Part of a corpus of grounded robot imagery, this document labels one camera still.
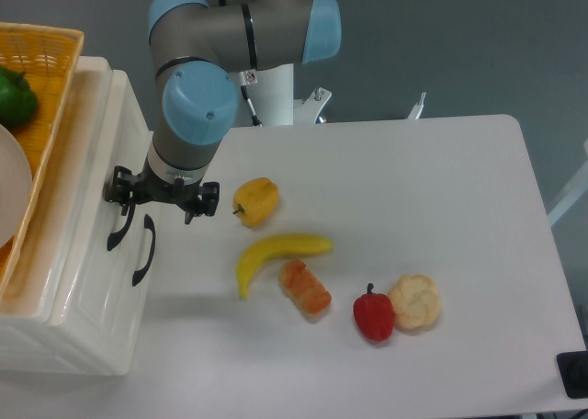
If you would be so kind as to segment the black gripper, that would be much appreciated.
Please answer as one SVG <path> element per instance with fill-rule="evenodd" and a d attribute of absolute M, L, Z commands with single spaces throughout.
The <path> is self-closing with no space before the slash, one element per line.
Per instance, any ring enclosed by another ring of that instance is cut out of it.
<path fill-rule="evenodd" d="M 189 225 L 194 216 L 213 216 L 220 201 L 218 182 L 188 184 L 176 177 L 168 183 L 145 164 L 138 175 L 127 167 L 116 165 L 105 185 L 104 200 L 121 206 L 121 216 L 126 216 L 130 205 L 148 202 L 172 204 L 185 213 L 184 224 Z"/>

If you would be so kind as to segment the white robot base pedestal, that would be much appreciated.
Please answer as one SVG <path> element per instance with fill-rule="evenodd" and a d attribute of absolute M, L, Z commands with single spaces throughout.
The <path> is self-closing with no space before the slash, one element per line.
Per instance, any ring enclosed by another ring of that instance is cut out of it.
<path fill-rule="evenodd" d="M 325 107 L 333 97 L 317 86 L 306 98 L 294 96 L 294 66 L 246 70 L 231 74 L 241 93 L 234 128 L 313 125 L 326 122 Z"/>

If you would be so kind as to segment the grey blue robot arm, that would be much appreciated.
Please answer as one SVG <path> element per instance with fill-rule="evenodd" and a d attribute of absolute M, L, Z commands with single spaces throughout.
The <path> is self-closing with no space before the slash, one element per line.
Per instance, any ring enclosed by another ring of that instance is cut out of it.
<path fill-rule="evenodd" d="M 149 202 L 213 215 L 220 188 L 204 175 L 237 117 L 243 92 L 233 76 L 329 59 L 341 41 L 336 0 L 152 0 L 159 121 L 141 172 L 117 166 L 106 201 L 125 217 Z"/>

